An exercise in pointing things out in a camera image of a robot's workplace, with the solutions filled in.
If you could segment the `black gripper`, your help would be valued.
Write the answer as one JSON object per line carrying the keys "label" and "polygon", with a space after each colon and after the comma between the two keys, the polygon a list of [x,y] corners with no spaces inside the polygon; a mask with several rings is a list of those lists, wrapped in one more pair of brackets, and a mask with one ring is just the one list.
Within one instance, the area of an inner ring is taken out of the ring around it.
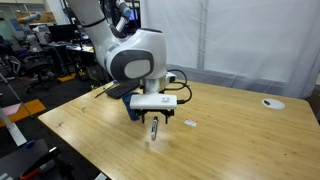
{"label": "black gripper", "polygon": [[169,117],[174,116],[174,110],[166,110],[166,109],[138,109],[135,110],[135,113],[141,116],[141,121],[144,124],[146,122],[146,114],[147,113],[157,113],[165,116],[165,124],[168,124]]}

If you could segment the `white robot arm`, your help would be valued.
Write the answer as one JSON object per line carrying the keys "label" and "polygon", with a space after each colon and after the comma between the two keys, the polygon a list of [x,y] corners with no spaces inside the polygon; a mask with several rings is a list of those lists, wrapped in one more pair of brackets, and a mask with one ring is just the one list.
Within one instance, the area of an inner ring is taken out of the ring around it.
{"label": "white robot arm", "polygon": [[98,63],[119,82],[140,80],[143,93],[131,96],[130,108],[142,118],[160,112],[169,118],[177,108],[177,96],[165,94],[169,84],[167,48],[159,30],[140,28],[121,42],[112,33],[96,0],[67,0],[89,36]]}

